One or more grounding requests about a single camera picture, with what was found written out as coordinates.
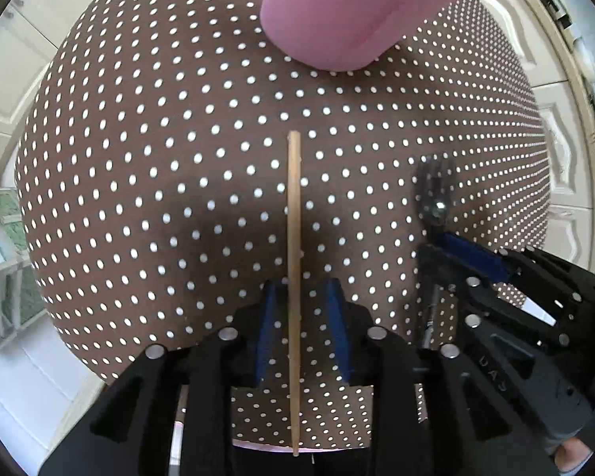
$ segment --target screw head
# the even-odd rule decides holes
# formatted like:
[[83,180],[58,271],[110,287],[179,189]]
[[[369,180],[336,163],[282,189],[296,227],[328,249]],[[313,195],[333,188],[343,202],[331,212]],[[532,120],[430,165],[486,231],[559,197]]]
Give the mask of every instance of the screw head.
[[220,331],[218,331],[218,337],[224,342],[236,340],[238,337],[238,329],[235,329],[234,327],[223,327]]
[[388,335],[388,332],[383,327],[372,326],[368,329],[368,338],[372,340],[383,340]]
[[465,317],[465,324],[470,326],[471,329],[476,329],[478,326],[480,326],[481,322],[482,321],[480,320],[480,317],[478,315],[475,315],[474,313]]
[[165,347],[158,343],[153,343],[145,350],[145,357],[150,360],[158,360],[165,354]]
[[461,350],[453,343],[444,343],[441,345],[441,354],[448,359],[454,359],[461,353]]

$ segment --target pink object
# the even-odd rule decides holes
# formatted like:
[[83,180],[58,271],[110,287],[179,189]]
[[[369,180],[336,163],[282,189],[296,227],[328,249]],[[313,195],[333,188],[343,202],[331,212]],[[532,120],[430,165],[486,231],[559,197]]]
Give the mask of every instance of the pink object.
[[263,0],[260,19],[287,55],[318,69],[371,63],[452,0]]

